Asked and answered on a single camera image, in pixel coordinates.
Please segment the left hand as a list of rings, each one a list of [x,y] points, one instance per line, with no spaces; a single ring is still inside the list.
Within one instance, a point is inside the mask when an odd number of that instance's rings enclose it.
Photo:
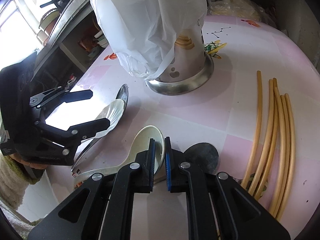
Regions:
[[[25,161],[21,158],[21,156],[18,153],[11,154],[9,155],[9,157],[11,159],[14,159],[18,163],[21,163],[25,166],[29,166],[30,168],[34,168],[37,170],[45,170],[48,167],[48,165],[45,164],[30,163],[28,161]]]

